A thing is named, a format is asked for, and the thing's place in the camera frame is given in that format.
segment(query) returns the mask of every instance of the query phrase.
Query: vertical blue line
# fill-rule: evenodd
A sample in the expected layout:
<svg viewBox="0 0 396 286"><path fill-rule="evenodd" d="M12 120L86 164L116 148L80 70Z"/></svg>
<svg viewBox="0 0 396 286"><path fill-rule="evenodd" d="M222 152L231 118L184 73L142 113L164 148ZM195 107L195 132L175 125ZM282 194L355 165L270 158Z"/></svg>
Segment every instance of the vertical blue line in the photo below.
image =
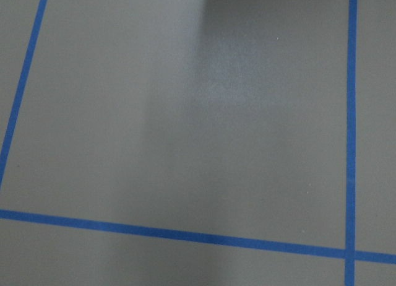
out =
<svg viewBox="0 0 396 286"><path fill-rule="evenodd" d="M358 0L349 0L346 80L345 285L355 284L356 230L356 24Z"/></svg>
<svg viewBox="0 0 396 286"><path fill-rule="evenodd" d="M10 152L12 137L14 135L15 125L17 124L19 108L20 108L20 104L22 103L22 97L24 96L24 91L25 91L27 77L29 75L30 66L32 65L33 54L35 52L38 33L40 32L41 21L43 20L46 3L47 0L40 0L38 4L38 9L33 24L32 33L30 34L29 44L26 50L24 65L22 66L22 71L20 72L17 91L15 93L14 102L12 104L10 118L8 120L8 125L6 129L6 134L4 136L4 141L2 143L1 153L0 153L0 187L1 187L2 179L4 177L4 172L6 170L7 158Z"/></svg>

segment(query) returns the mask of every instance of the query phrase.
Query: floor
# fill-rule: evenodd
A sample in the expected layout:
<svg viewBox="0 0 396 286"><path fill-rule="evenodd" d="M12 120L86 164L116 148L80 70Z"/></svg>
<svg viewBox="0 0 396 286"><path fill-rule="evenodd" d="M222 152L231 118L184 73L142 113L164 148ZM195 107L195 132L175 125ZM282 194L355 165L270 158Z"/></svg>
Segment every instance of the floor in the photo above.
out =
<svg viewBox="0 0 396 286"><path fill-rule="evenodd" d="M0 284L395 285L395 2L0 0Z"/></svg>

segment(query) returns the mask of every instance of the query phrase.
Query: gray floor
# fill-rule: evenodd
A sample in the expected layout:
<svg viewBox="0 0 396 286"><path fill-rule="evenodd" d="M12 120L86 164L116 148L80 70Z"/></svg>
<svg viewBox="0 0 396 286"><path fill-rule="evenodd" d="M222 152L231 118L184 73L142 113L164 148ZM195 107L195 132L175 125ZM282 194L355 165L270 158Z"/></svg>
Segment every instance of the gray floor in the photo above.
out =
<svg viewBox="0 0 396 286"><path fill-rule="evenodd" d="M37 4L0 0L1 135ZM395 11L359 0L356 89L356 245L393 254ZM48 0L0 208L344 248L347 35L348 0ZM343 285L342 259L0 232L4 285Z"/></svg>

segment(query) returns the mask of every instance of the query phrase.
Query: blue stripe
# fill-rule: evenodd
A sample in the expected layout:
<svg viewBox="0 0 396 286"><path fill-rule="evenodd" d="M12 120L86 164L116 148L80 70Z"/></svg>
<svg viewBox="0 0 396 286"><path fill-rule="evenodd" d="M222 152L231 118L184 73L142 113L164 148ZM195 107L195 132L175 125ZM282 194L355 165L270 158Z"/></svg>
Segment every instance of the blue stripe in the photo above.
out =
<svg viewBox="0 0 396 286"><path fill-rule="evenodd" d="M356 24L358 0L349 0L346 83L345 285L355 284L356 230Z"/></svg>
<svg viewBox="0 0 396 286"><path fill-rule="evenodd" d="M396 255L393 254L356 251L355 259L359 261L396 264Z"/></svg>
<svg viewBox="0 0 396 286"><path fill-rule="evenodd" d="M233 236L211 235L206 233L184 232L181 230L170 230L119 223L100 222L93 220L65 218L58 216L17 212L12 210L0 210L0 219L72 228L82 228L87 230L99 230L102 232L125 233L128 235L149 236L154 238L166 238L169 240L191 241L195 243L207 243L239 248L304 254L328 258L342 259L345 256L345 252L343 249L336 248L299 245L293 243L281 243L278 241L264 241L252 238L237 238Z"/></svg>
<svg viewBox="0 0 396 286"><path fill-rule="evenodd" d="M22 66L22 71L20 73L17 91L14 97L14 103L12 104L12 109L10 113L10 118L8 120L8 125L6 129L6 134L1 147L0 153L0 188L1 182L6 170L7 158L10 152L12 136L14 135L15 125L17 124L18 114L20 104L22 103L22 97L24 96L26 81L29 75L30 66L32 65L32 59L36 48L36 42L38 38L38 33L40 32L41 21L43 20L44 10L47 0L40 0L38 4L38 9L33 24L32 33L30 34L29 44L27 46L24 65Z"/></svg>

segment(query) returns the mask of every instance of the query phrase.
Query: blue painted line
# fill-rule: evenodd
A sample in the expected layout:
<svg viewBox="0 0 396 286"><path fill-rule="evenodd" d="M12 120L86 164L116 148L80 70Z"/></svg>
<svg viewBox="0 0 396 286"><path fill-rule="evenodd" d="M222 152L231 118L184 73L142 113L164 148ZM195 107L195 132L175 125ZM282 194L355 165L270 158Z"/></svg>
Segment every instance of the blue painted line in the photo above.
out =
<svg viewBox="0 0 396 286"><path fill-rule="evenodd" d="M356 230L356 24L358 0L349 0L346 78L345 285L355 284Z"/></svg>
<svg viewBox="0 0 396 286"><path fill-rule="evenodd" d="M359 261L396 264L396 255L394 254L356 251L355 259Z"/></svg>
<svg viewBox="0 0 396 286"><path fill-rule="evenodd" d="M40 32L41 21L43 20L45 6L47 0L40 0L38 4L38 9L33 24L32 33L30 34L29 44L27 46L24 65L22 66L22 71L20 73L19 82L17 86L17 91L15 93L14 102L12 104L12 109L10 113L10 118L8 120L8 125L6 129L6 134L1 147L0 153L0 188L2 179L4 177L4 172L6 170L7 158L10 152L12 137L15 131L15 125L17 124L20 104L22 103L22 98L24 96L26 81L29 75L30 66L32 65L32 59L36 48L36 42L38 34Z"/></svg>
<svg viewBox="0 0 396 286"><path fill-rule="evenodd" d="M13 210L0 210L0 219L56 225L71 228L82 228L87 230L99 230L102 232L124 233L128 235L149 236L154 238L165 238L169 240L191 241L195 243L206 243L221 246L232 246L283 253L295 253L327 258L343 259L345 257L345 251L343 249L337 248L299 245L293 243L281 243L277 241L264 241L251 238L237 238L233 236L211 235L206 233L185 232L181 230L170 230L111 222L66 218L26 212L17 212Z"/></svg>

